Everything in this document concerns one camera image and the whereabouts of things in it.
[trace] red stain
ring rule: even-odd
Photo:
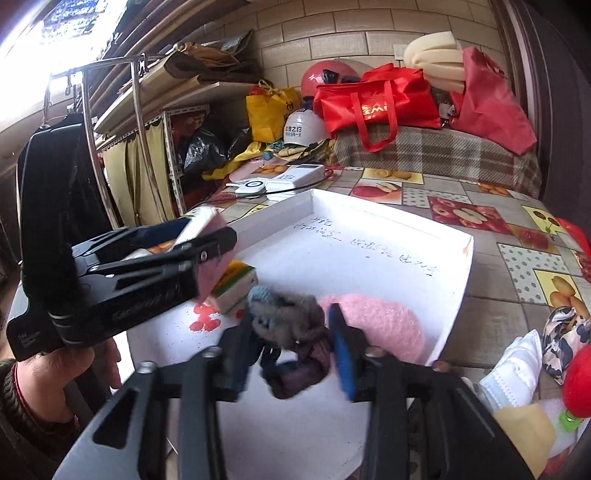
[[[189,330],[192,332],[199,332],[203,329],[206,332],[211,332],[222,324],[218,319],[212,319],[212,315],[216,314],[217,311],[209,305],[204,303],[201,305],[195,305],[193,312],[199,315],[199,319],[189,326]]]

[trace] black cable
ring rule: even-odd
[[[287,189],[287,190],[278,190],[276,192],[263,192],[263,193],[258,193],[256,195],[236,195],[233,199],[231,198],[224,198],[224,199],[209,199],[209,200],[204,200],[202,202],[199,202],[197,205],[195,205],[194,207],[191,207],[191,210],[197,207],[200,207],[201,205],[206,205],[208,203],[212,203],[212,202],[231,202],[232,200],[240,200],[240,199],[256,199],[259,197],[265,197],[267,195],[275,195],[276,193],[288,193],[288,192],[295,192],[296,190],[303,190],[303,189],[309,189],[310,187],[314,187],[320,183],[323,183],[324,181],[328,180],[329,178],[331,178],[331,176],[333,175],[335,171],[331,170],[329,168],[326,169],[326,171],[324,172],[324,178],[322,180],[318,180],[315,181],[314,183],[309,183],[308,185],[304,185],[302,187],[296,187],[293,189]]]

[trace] wrist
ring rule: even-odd
[[[64,390],[44,382],[35,374],[35,369],[30,368],[30,364],[15,365],[14,385],[19,402],[34,420],[69,423],[74,418],[66,404]]]

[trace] red tote bag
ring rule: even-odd
[[[360,83],[319,85],[314,113],[331,134],[356,125],[363,147],[377,152],[396,139],[398,124],[441,128],[430,89],[421,70],[387,64],[366,72]],[[371,145],[367,123],[390,125],[388,138]]]
[[[455,130],[486,138],[510,152],[523,155],[537,141],[530,121],[505,82],[501,68],[476,47],[463,52],[466,91],[452,93],[459,116]]]

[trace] plaid blanket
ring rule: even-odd
[[[388,126],[368,125],[372,143],[388,136]],[[398,127],[391,145],[367,152],[355,128],[338,133],[334,154],[346,167],[417,171],[499,185],[537,198],[542,176],[533,152],[518,157],[500,145],[451,129]]]

